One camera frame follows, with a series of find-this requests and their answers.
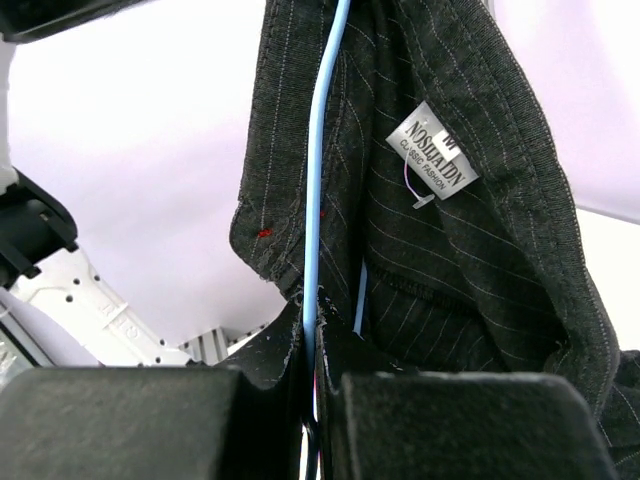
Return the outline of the black pinstripe shirt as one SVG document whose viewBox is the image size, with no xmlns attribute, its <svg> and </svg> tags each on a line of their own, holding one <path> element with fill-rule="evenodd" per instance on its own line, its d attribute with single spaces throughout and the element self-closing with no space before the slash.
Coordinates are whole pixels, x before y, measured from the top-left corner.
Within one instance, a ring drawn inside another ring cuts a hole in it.
<svg viewBox="0 0 640 480">
<path fill-rule="evenodd" d="M 323 322 L 391 365 L 541 372 L 639 475 L 639 355 L 587 270 L 544 113 L 479 1 L 354 1 L 323 110 Z"/>
</svg>

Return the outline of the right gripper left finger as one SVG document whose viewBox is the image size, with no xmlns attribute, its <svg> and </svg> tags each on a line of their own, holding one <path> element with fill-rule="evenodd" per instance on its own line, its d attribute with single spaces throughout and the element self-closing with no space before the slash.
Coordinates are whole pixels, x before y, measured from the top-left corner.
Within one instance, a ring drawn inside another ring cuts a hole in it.
<svg viewBox="0 0 640 480">
<path fill-rule="evenodd" d="M 1 475 L 294 479 L 303 375 L 292 304 L 214 366 L 30 369 L 1 394 Z"/>
</svg>

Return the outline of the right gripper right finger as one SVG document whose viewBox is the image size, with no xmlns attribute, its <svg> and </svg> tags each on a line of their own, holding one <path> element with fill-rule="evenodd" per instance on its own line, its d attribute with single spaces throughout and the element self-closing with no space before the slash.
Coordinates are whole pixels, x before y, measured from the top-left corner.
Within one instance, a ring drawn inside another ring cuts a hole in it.
<svg viewBox="0 0 640 480">
<path fill-rule="evenodd" d="M 613 479 L 563 378 L 423 372 L 363 340 L 326 295 L 316 337 L 326 479 Z"/>
</svg>

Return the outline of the light blue wire hanger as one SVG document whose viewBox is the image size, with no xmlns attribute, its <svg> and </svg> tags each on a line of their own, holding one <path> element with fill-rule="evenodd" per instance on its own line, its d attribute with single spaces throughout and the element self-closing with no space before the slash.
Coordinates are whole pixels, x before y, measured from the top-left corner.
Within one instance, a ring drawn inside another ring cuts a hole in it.
<svg viewBox="0 0 640 480">
<path fill-rule="evenodd" d="M 319 461 L 318 422 L 314 413 L 314 382 L 324 121 L 329 87 L 347 24 L 350 4 L 349 0 L 337 2 L 328 39 L 322 52 L 309 115 L 302 299 L 302 328 L 306 363 L 306 393 L 302 402 L 302 418 L 307 435 L 307 459 L 304 470 L 306 479 L 317 477 Z"/>
</svg>

